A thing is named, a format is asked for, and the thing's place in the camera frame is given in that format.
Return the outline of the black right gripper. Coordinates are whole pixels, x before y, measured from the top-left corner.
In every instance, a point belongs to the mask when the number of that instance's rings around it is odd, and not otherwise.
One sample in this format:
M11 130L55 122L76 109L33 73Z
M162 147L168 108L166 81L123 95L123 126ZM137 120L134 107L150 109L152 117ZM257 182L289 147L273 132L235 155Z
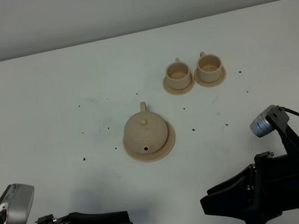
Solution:
M246 187L224 190L250 175L251 165L207 191L200 200L206 215L244 220L246 224L266 224L286 210L299 208L299 154L254 157L256 175L254 199Z

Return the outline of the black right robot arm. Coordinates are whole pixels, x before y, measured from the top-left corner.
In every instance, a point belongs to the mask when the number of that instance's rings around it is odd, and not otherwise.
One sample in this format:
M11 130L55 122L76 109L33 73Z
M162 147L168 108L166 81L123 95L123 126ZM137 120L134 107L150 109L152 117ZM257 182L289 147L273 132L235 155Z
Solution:
M256 155L231 179L214 186L200 201L206 215L266 224L284 211L299 208L299 159L288 155Z

